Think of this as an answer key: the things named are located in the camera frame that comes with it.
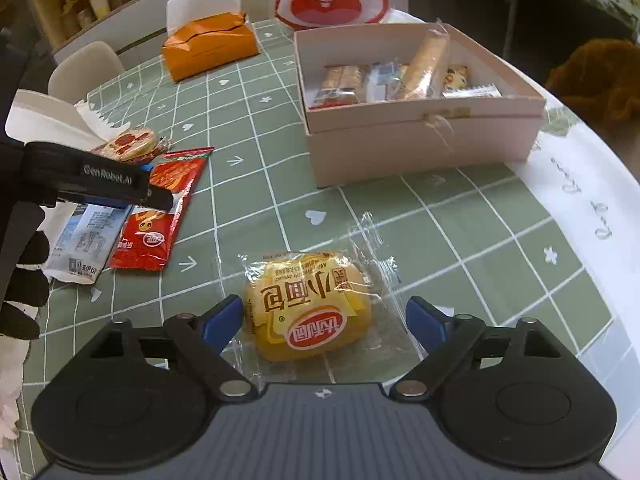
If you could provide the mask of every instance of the blue gripper pad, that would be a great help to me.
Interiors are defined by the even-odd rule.
[[[203,317],[210,316],[202,327],[202,339],[220,354],[242,327],[244,305],[235,294],[225,298]]]
[[[447,340],[453,318],[446,316],[431,303],[412,296],[406,303],[406,325],[423,348],[431,353]]]

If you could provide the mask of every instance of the orange tissue box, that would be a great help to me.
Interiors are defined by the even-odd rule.
[[[164,62],[175,82],[258,54],[244,14],[224,12],[179,28],[164,42]]]

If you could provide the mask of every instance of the white box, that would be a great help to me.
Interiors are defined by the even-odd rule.
[[[392,174],[524,160],[536,140],[545,99],[494,54],[459,30],[451,64],[469,67],[470,83],[493,83],[501,98],[438,98],[309,110],[326,66],[410,62],[429,23],[385,23],[295,34],[306,140],[319,187]]]

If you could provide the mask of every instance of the table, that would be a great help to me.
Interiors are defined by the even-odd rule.
[[[640,193],[634,183],[624,196],[598,199],[604,184],[588,151],[624,180],[619,161],[545,92],[548,121],[526,163],[316,189],[292,43],[273,22],[257,24],[256,33],[263,53],[251,59],[176,85],[157,58],[89,94],[110,121],[145,124],[170,136],[176,150],[216,150],[161,274],[105,270],[93,287],[54,284],[40,311],[42,336],[24,367],[23,412],[111,318],[151,326],[184,311],[200,314],[227,294],[242,294],[238,254],[324,248],[369,211],[398,264],[398,298],[418,294],[488,324],[510,326],[525,314],[539,318],[612,393],[619,416],[614,440],[621,438],[640,408],[640,364],[632,345],[640,324],[628,322],[627,308],[638,295],[629,295],[626,277],[637,272],[620,256],[622,246],[637,245],[620,233],[631,232],[622,209],[640,211]],[[313,225],[309,217],[318,212],[323,220]],[[246,366],[246,345],[234,342],[225,357]],[[332,355],[270,372],[286,380],[388,381],[418,356],[397,354],[383,368],[366,355],[351,358],[343,376],[335,373]],[[44,458],[24,414],[21,424],[18,456],[30,475]]]

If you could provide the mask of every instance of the yellow bread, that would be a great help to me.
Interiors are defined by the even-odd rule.
[[[367,286],[346,256],[286,254],[256,264],[250,274],[245,314],[258,351],[270,361],[339,348],[371,326]]]

